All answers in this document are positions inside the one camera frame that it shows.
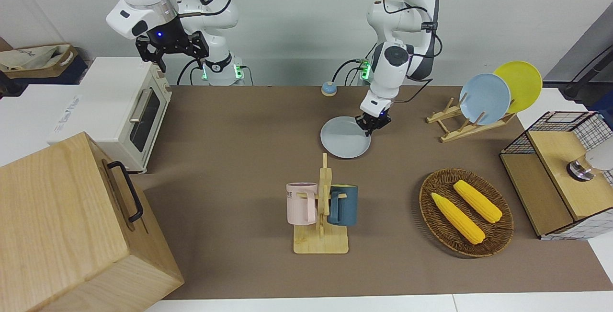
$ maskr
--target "basket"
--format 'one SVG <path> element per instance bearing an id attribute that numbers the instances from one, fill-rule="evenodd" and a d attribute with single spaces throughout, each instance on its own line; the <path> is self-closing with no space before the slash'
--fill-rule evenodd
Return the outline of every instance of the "basket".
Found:
<path id="1" fill-rule="evenodd" d="M 502 218 L 495 224 L 484 220 L 454 190 L 453 184 L 464 180 L 502 211 Z M 471 244 L 438 210 L 431 192 L 436 192 L 452 201 L 486 234 L 486 239 L 477 245 Z M 428 176 L 420 188 L 420 209 L 423 220 L 433 235 L 445 246 L 469 257 L 487 257 L 502 251 L 513 236 L 513 216 L 506 201 L 488 181 L 478 175 L 457 168 L 445 168 Z"/>

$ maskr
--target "corn cob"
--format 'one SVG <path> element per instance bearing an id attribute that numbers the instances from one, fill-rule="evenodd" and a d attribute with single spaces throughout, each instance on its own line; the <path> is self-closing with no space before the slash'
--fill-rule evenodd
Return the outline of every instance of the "corn cob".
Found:
<path id="1" fill-rule="evenodd" d="M 483 242 L 486 234 L 475 223 L 458 209 L 453 202 L 432 192 L 432 199 L 445 218 L 473 245 Z"/>
<path id="2" fill-rule="evenodd" d="M 458 181 L 454 184 L 454 189 L 486 221 L 494 224 L 502 218 L 502 211 L 466 181 Z"/>

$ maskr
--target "wooden cabinet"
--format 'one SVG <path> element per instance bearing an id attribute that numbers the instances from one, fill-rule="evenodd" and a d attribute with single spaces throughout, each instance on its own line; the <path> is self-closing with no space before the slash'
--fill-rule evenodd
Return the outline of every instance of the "wooden cabinet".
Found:
<path id="1" fill-rule="evenodd" d="M 80 133 L 0 168 L 0 310 L 143 311 L 182 285 L 142 190 L 109 164 Z"/>
<path id="2" fill-rule="evenodd" d="M 580 182 L 567 173 L 567 164 L 586 150 L 576 134 L 527 131 L 523 136 L 534 153 L 500 157 L 536 235 L 547 240 L 588 239 L 613 231 L 613 187 L 607 179 L 600 174 Z"/>

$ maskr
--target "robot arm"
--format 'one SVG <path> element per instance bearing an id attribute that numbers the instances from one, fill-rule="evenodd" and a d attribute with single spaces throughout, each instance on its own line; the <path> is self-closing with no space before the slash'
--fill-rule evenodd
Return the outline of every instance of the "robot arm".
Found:
<path id="1" fill-rule="evenodd" d="M 220 29 L 232 28 L 238 11 L 228 0 L 119 0 L 107 23 L 127 39 L 136 39 L 144 61 L 166 70 L 162 55 L 183 53 L 196 59 L 217 83 L 239 79 L 237 59 L 227 47 Z"/>
<path id="2" fill-rule="evenodd" d="M 377 46 L 370 63 L 373 78 L 356 117 L 369 136 L 391 122 L 389 109 L 405 78 L 423 79 L 432 70 L 438 26 L 438 0 L 375 2 L 366 16 L 377 33 Z M 396 32 L 420 32 L 418 46 L 404 44 Z"/>

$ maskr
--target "white wall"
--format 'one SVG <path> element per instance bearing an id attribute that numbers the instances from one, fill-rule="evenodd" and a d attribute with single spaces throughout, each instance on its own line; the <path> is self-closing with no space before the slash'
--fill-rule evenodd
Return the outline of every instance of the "white wall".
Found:
<path id="1" fill-rule="evenodd" d="M 104 18 L 117 0 L 2 0 L 0 36 L 13 46 L 55 42 L 92 56 L 136 55 Z M 235 0 L 241 18 L 227 31 L 258 84 L 320 84 L 376 40 L 365 19 L 373 0 Z M 547 74 L 611 0 L 441 0 L 444 53 L 438 84 L 462 84 L 512 59 Z M 169 78 L 188 61 L 169 57 Z"/>

